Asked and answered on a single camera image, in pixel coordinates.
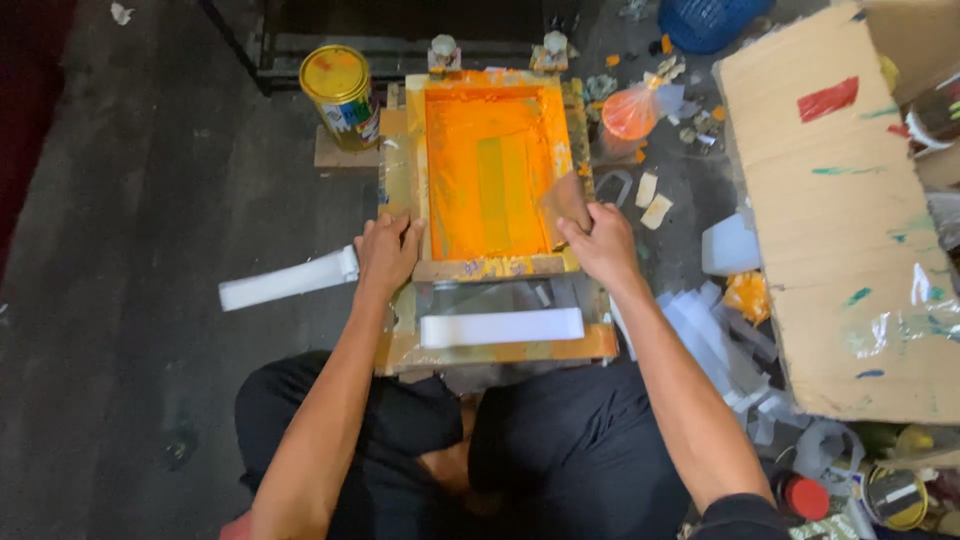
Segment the black pants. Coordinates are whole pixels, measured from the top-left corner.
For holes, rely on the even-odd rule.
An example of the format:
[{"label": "black pants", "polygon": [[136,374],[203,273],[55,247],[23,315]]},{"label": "black pants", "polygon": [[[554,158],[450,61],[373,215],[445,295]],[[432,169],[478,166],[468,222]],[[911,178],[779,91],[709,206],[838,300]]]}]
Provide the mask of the black pants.
[{"label": "black pants", "polygon": [[[255,493],[329,353],[254,371],[236,428]],[[503,493],[494,518],[467,513],[419,455],[461,441],[460,406],[437,378],[374,378],[329,538],[673,538],[689,506],[636,365],[617,362],[488,390],[469,450],[470,485]]]}]

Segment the paint can lid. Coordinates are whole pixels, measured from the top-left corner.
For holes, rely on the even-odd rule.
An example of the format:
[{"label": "paint can lid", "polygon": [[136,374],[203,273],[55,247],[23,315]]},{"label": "paint can lid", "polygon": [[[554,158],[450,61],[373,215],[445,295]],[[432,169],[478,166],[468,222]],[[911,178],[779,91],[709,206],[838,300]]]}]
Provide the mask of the paint can lid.
[{"label": "paint can lid", "polygon": [[783,493],[790,509],[811,521],[820,521],[827,516],[830,499],[824,486],[816,480],[797,476],[786,484]]},{"label": "paint can lid", "polygon": [[367,59],[346,45],[326,45],[310,53],[300,65],[300,87],[310,97],[334,104],[356,97],[370,84]]}]

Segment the concrete floor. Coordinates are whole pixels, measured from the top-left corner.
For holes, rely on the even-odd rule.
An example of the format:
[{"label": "concrete floor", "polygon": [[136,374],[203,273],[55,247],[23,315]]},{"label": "concrete floor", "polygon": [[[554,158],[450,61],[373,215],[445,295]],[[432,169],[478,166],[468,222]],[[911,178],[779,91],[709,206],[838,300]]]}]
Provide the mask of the concrete floor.
[{"label": "concrete floor", "polygon": [[[619,3],[585,7],[574,73],[627,50],[622,82],[656,67],[656,25]],[[341,247],[376,211],[375,172],[321,178],[309,100],[261,97],[195,3],[130,2],[124,27],[108,7],[78,7],[0,291],[0,538],[210,538],[244,511],[236,390],[331,348],[352,288],[224,314],[217,283]],[[645,271],[658,292],[699,286],[700,234],[735,205],[726,161],[668,124],[648,156],[635,178],[656,170],[675,207],[649,232],[628,197]]]}]

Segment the orange paint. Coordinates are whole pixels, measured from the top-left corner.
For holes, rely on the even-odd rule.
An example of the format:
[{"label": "orange paint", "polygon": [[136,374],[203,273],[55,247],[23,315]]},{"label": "orange paint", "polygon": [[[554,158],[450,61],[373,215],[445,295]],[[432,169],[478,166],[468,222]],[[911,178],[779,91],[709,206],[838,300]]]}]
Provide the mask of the orange paint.
[{"label": "orange paint", "polygon": [[465,72],[425,90],[434,260],[552,251],[538,201],[570,162],[556,86]]}]

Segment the blue basket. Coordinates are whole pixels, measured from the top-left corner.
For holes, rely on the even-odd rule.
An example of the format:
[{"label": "blue basket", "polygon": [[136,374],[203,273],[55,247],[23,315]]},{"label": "blue basket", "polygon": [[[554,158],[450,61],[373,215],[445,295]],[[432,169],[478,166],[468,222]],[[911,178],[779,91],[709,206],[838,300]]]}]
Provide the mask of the blue basket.
[{"label": "blue basket", "polygon": [[660,30],[686,53],[711,55],[733,41],[774,0],[661,0]]}]

